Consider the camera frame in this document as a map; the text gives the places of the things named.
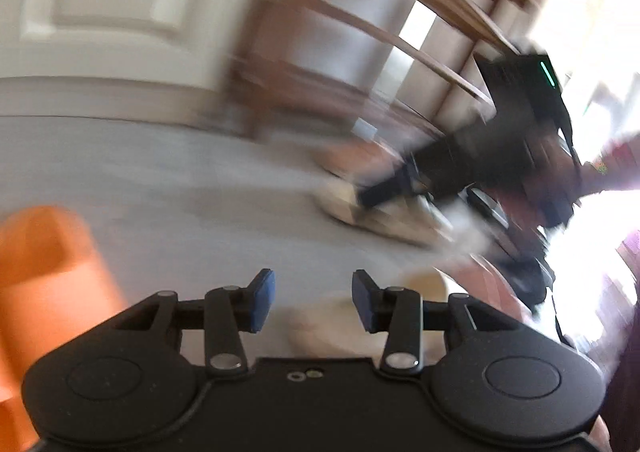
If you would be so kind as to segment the white panel door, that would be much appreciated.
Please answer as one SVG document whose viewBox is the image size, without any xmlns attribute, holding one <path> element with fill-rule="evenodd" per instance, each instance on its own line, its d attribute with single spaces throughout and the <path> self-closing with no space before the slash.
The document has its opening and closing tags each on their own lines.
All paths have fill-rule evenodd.
<svg viewBox="0 0 640 452">
<path fill-rule="evenodd" d="M 1 0 L 1 111 L 193 125 L 251 0 Z"/>
</svg>

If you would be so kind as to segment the brown wooden shoe rack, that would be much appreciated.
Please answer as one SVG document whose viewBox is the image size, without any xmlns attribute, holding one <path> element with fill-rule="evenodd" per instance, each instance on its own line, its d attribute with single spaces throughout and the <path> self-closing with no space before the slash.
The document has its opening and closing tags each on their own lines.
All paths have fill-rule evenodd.
<svg viewBox="0 0 640 452">
<path fill-rule="evenodd" d="M 494 106 L 476 52 L 512 54 L 515 20 L 539 0 L 253 0 L 229 95 L 243 135 L 277 111 L 449 131 Z"/>
</svg>

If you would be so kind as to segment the large white heart slide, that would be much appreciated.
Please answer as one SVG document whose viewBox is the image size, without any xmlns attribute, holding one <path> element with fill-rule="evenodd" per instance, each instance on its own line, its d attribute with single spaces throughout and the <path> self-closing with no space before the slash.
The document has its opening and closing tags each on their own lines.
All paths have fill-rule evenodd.
<svg viewBox="0 0 640 452">
<path fill-rule="evenodd" d="M 365 209 L 357 203 L 356 192 L 349 181 L 333 179 L 314 194 L 314 201 L 326 215 L 349 227 L 413 246 L 471 252 L 487 242 L 482 227 L 462 205 L 443 213 L 419 195 Z"/>
</svg>

